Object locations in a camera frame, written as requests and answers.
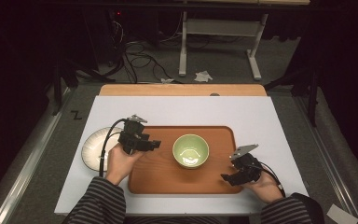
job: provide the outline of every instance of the desk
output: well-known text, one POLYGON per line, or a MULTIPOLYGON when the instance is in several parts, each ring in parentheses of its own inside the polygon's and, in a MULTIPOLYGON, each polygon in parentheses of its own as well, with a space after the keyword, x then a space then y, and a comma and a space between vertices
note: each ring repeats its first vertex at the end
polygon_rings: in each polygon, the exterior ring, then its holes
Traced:
MULTIPOLYGON (((234 132, 237 147, 259 144, 252 154, 275 171, 287 194, 308 195, 271 99, 261 86, 108 85, 102 87, 94 101, 55 213, 69 213, 91 179, 98 175, 81 159, 86 139, 134 113, 147 119, 147 125, 228 126, 234 132), (208 96, 211 93, 221 96, 208 96)), ((132 194, 128 178, 120 186, 125 192, 129 216, 242 216, 258 213, 264 206, 247 189, 238 194, 132 194)))

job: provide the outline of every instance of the green bowl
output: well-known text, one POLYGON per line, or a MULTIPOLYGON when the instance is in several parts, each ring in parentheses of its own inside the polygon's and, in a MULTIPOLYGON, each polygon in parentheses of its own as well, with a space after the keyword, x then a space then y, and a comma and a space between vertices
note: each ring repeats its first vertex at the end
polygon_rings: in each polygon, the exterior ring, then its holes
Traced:
POLYGON ((196 134, 185 134, 176 139, 172 152, 183 167, 195 169, 208 159, 209 147, 202 137, 196 134))

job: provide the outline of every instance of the brown tray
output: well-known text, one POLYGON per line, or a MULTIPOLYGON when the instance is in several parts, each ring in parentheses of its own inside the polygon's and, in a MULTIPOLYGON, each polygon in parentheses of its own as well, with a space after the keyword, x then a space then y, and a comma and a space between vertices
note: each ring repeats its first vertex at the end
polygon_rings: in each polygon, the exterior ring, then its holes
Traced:
POLYGON ((129 177, 129 190, 136 194, 233 194, 241 187, 232 187, 221 174, 234 174, 228 158, 235 150, 234 135, 226 126, 146 126, 149 140, 161 145, 147 152, 135 163, 129 177), (208 143, 208 160, 201 167, 189 170, 179 165, 172 154, 177 138, 193 133, 208 143))

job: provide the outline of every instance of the white table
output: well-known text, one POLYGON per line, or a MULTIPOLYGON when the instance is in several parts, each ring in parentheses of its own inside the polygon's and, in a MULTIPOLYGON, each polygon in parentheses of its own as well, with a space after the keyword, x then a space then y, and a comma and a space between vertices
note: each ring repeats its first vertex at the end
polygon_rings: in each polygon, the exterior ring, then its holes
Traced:
MULTIPOLYGON (((133 114, 147 119, 146 125, 151 126, 228 126, 234 132, 236 147, 259 145, 251 153, 274 170, 288 195, 293 192, 308 195, 273 103, 267 96, 97 96, 55 213, 68 214, 91 179, 98 175, 81 159, 87 138, 133 114)), ((248 189, 238 194, 157 195, 132 194, 127 185, 126 178, 120 186, 125 192, 128 216, 242 216, 259 213, 264 206, 248 189)))

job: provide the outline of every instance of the person's right hand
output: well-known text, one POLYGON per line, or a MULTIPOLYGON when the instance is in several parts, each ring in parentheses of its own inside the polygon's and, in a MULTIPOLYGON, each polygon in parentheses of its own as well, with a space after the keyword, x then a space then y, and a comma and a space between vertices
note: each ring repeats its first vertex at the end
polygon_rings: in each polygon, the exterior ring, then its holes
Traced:
POLYGON ((283 198, 275 179, 264 171, 256 182, 249 182, 243 186, 251 189, 264 203, 273 203, 283 198))
POLYGON ((110 151, 107 162, 106 179, 112 184, 118 185, 132 170, 133 165, 145 153, 136 151, 132 155, 128 155, 120 143, 117 143, 110 151))

